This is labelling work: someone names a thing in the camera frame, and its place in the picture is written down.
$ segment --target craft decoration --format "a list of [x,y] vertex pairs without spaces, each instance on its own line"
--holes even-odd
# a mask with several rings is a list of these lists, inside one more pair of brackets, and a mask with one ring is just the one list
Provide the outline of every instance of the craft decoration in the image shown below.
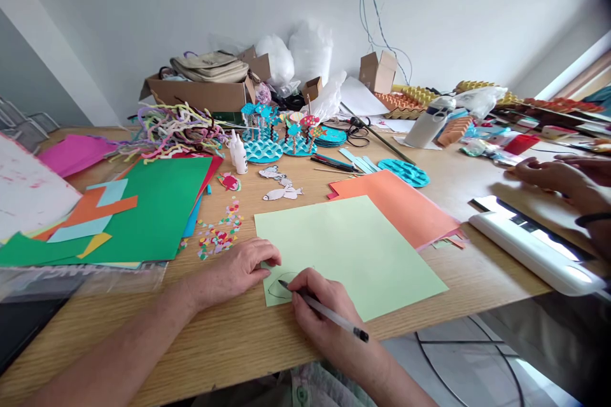
[[230,172],[219,175],[218,180],[225,187],[225,192],[231,191],[239,191],[242,189],[242,182],[239,178],[233,176]]

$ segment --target orange paper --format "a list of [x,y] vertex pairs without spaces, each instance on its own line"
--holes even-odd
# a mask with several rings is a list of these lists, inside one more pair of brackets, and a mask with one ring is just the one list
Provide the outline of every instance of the orange paper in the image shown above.
[[457,220],[390,170],[338,181],[329,186],[338,194],[331,200],[369,196],[416,250],[460,227]]

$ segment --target light green paper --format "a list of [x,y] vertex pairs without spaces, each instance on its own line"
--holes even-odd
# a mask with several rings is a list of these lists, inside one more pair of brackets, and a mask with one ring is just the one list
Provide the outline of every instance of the light green paper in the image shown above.
[[447,291],[368,196],[257,214],[255,224],[282,254],[263,281],[268,307],[290,301],[277,280],[307,267],[343,283],[364,321]]

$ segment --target hand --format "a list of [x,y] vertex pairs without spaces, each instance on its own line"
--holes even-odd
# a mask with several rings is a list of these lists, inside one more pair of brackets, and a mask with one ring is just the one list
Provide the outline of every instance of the hand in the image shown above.
[[600,186],[611,186],[611,160],[606,158],[592,158],[575,155],[557,155],[563,163],[572,165]]
[[[307,268],[288,285],[291,291],[306,288],[316,295],[324,306],[364,329],[365,325],[350,300],[346,288],[339,282],[329,281],[312,268]],[[293,292],[293,309],[299,326],[314,346],[339,370],[348,377],[358,380],[359,371],[371,360],[370,352],[378,351],[378,345],[364,343],[350,332],[336,325],[326,317],[314,313],[304,299]]]
[[182,280],[196,312],[228,301],[261,282],[270,271],[261,268],[282,263],[278,248],[254,237],[229,249],[212,266]]
[[539,163],[528,158],[516,165],[516,176],[528,184],[552,189],[573,197],[580,189],[595,186],[583,172],[562,162]]

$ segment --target orange egg carton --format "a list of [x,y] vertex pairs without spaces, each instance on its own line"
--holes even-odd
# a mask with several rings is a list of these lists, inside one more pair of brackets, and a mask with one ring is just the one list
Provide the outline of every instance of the orange egg carton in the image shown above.
[[450,121],[437,138],[437,143],[443,147],[456,143],[465,136],[472,122],[471,116],[463,116]]

